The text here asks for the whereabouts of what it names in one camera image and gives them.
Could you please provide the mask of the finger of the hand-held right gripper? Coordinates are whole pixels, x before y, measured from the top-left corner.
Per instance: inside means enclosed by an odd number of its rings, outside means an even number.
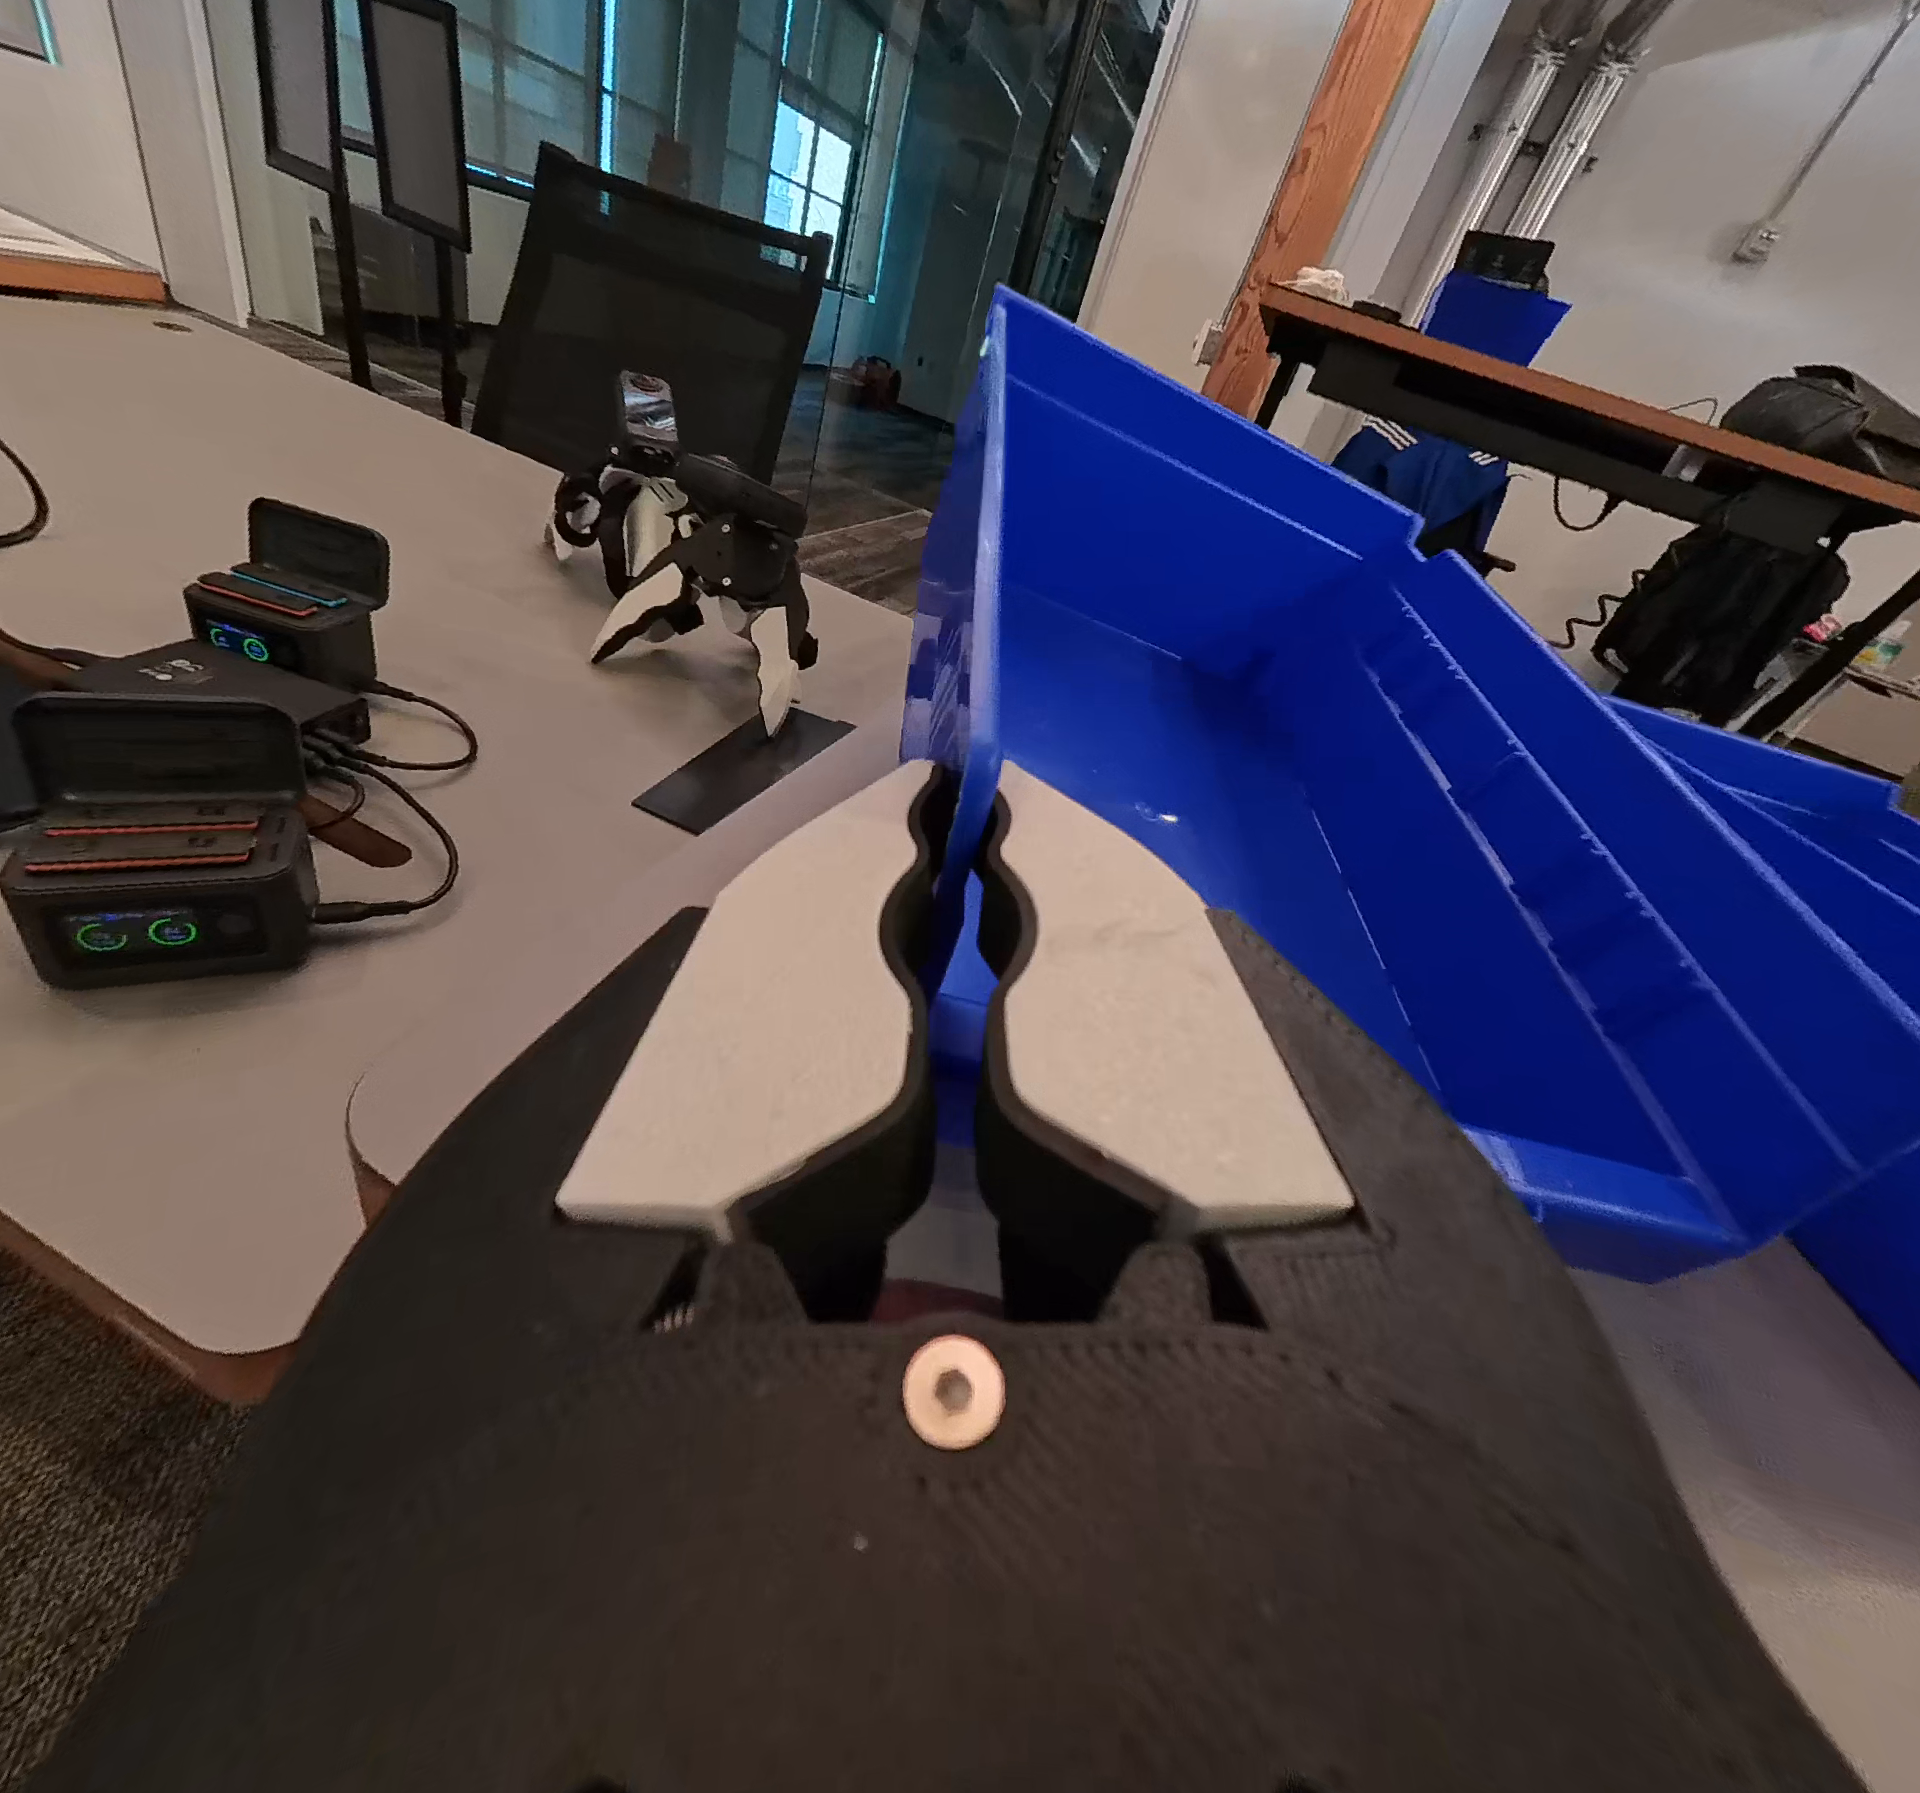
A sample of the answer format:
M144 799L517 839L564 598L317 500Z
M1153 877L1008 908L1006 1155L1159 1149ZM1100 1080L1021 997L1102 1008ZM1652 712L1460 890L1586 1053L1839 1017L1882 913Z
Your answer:
M593 640L589 660L603 664L632 646L663 645L702 628L698 589L685 570L658 570L622 594Z
M820 656L820 641L804 621L796 628L794 612L784 606L757 608L745 635L755 655L762 726L776 739L801 695L803 674Z

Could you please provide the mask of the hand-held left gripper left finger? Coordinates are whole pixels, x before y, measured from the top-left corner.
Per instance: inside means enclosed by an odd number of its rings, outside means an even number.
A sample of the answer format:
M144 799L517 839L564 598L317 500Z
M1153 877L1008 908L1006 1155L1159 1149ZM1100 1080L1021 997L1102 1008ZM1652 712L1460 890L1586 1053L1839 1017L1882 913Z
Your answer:
M866 1320L936 1150L923 982L953 776L918 759L720 890L557 1191L577 1223L771 1250Z

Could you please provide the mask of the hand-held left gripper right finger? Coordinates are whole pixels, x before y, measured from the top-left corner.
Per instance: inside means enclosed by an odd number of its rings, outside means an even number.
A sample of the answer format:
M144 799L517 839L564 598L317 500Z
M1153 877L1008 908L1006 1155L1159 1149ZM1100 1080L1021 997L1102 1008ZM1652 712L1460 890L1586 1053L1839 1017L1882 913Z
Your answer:
M972 1115L1004 1310L1100 1316L1153 1245L1341 1227L1352 1183L1201 895L1016 764L978 854Z

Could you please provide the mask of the grey desk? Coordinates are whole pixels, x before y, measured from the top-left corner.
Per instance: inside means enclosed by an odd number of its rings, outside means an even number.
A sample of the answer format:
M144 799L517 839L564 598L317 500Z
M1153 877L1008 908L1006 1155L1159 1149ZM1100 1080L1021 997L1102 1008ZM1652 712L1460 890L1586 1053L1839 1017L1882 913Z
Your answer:
M347 1104L364 1198L671 913L898 759L871 723L714 830L584 839L459 895L451 963L377 1035ZM1917 1383L1787 1245L1663 1284L1577 1274L1728 1586L1871 1788L1917 1788Z

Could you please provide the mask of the black mesh office chair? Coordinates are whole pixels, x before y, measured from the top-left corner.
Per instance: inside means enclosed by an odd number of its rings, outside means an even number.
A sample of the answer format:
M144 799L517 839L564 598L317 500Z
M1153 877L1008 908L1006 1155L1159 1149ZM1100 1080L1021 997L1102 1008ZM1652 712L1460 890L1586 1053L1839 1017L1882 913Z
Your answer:
M560 472L608 454L623 372L668 382L682 444L773 485L834 257L545 144L473 435Z

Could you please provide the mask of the black battery charging case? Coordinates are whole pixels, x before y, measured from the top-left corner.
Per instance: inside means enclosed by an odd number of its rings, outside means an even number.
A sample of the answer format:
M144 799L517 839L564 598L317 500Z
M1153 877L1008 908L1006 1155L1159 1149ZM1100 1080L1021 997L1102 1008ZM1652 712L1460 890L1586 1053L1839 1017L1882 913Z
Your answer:
M250 699L42 694L12 718L39 813L3 892L45 982L305 959L320 879L293 716Z
M391 597L381 532L320 508L256 497L247 558L183 588L197 640L258 666L352 694L378 685L373 620Z

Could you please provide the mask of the black flat power hub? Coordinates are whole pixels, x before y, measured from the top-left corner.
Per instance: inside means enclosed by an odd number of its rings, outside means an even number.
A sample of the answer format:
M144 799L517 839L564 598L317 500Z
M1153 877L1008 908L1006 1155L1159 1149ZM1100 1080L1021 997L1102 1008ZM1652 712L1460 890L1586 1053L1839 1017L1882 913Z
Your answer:
M329 731L354 746L373 738L366 695L203 640L93 659L71 676L86 694L256 701L285 712L304 733Z

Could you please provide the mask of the black sign stand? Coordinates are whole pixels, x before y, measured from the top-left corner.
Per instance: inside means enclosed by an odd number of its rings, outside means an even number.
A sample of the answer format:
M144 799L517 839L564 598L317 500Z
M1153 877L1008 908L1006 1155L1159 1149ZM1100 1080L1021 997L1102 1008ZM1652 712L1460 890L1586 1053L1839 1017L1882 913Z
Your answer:
M383 213L432 245L448 423L463 425L458 254L467 254L467 144L459 19L445 0L355 0Z
M338 0L250 0L266 163L326 195L347 365L373 391L344 129Z

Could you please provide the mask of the blue striped jacket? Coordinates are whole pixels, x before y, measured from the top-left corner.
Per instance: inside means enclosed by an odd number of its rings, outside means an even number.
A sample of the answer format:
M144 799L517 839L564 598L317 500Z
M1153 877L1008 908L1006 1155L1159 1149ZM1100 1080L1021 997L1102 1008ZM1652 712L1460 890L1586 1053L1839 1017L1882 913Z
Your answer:
M1411 508L1419 522L1416 544L1424 554L1452 550L1480 572L1492 570L1488 541L1510 487L1510 462L1366 416L1333 466Z

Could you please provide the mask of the white door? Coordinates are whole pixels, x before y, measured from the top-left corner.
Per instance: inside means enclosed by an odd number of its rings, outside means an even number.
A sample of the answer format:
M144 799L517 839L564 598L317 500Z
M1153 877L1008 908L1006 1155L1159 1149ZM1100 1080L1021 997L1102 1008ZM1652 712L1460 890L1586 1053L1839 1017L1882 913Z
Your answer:
M1175 0L1077 322L1201 388L1353 0Z

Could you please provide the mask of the black bag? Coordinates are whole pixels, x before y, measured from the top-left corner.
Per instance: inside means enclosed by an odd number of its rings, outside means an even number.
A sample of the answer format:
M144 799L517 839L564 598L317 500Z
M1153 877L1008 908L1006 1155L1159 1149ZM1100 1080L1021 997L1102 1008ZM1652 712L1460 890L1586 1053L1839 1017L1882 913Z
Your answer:
M1592 651L1620 699L1726 726L1850 581L1843 556L1822 542L1789 550L1705 523L1634 583Z

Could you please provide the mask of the brown table black legs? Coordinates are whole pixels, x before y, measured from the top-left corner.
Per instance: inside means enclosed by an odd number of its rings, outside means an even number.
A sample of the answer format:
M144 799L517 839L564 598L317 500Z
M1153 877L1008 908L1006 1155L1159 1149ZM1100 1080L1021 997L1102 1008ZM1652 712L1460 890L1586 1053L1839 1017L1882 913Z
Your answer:
M1309 368L1307 388L1334 405L1780 550L1919 520L1912 487L1435 340L1287 285L1265 285L1258 305L1281 363L1261 407L1265 425Z

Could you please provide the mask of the small blue storage bin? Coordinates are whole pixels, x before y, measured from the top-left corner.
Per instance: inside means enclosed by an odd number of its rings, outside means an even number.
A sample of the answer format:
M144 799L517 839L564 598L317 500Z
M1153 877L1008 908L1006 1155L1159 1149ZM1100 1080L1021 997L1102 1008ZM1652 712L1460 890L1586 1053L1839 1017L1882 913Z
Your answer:
M1531 365L1569 314L1569 304L1548 293L1452 271L1437 288L1421 333L1506 365Z

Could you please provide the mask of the black backpack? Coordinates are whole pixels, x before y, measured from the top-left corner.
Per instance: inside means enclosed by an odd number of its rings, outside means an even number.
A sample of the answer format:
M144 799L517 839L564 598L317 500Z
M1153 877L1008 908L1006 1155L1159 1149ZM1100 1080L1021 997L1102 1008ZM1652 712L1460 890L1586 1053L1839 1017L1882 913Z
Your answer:
M1919 488L1919 414L1843 365L1798 365L1747 388L1719 425Z

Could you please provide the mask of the metal conduit pipes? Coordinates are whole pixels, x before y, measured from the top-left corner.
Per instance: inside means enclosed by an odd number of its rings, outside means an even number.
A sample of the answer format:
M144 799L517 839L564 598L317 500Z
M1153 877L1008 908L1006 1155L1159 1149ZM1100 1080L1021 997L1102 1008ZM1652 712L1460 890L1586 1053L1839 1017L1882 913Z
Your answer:
M1452 228L1545 239L1655 36L1689 2L1547 0L1483 124Z

